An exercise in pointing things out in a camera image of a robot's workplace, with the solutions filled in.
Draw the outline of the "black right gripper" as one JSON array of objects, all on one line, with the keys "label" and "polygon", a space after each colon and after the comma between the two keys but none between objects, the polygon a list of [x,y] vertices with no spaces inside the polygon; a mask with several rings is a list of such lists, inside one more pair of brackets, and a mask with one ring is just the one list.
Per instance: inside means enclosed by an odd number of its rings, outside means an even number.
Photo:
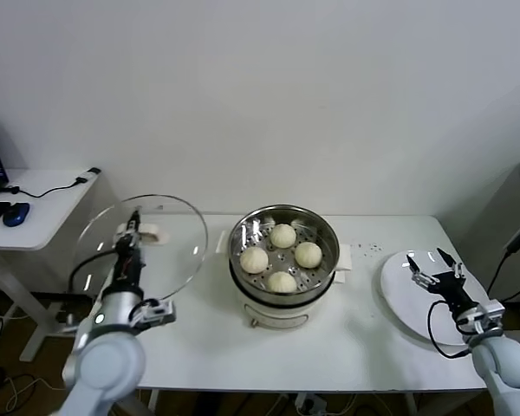
[{"label": "black right gripper", "polygon": [[407,256],[406,260],[412,273],[412,280],[423,289],[429,289],[432,286],[432,293],[440,295],[444,299],[452,313],[453,320],[456,321],[464,312],[476,308],[478,303],[464,289],[464,265],[440,248],[437,248],[437,252],[451,271],[430,276],[419,268],[412,257]]}]

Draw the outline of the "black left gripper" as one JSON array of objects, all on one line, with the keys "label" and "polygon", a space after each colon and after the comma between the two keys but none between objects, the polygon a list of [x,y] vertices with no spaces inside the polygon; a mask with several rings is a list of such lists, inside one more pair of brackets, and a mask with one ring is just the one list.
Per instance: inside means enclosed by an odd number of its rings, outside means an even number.
[{"label": "black left gripper", "polygon": [[144,267],[141,249],[138,244],[131,245],[133,235],[138,236],[140,230],[140,211],[134,210],[126,224],[119,224],[114,233],[114,247],[117,260],[114,264],[112,285],[116,290],[140,290],[140,275]]}]

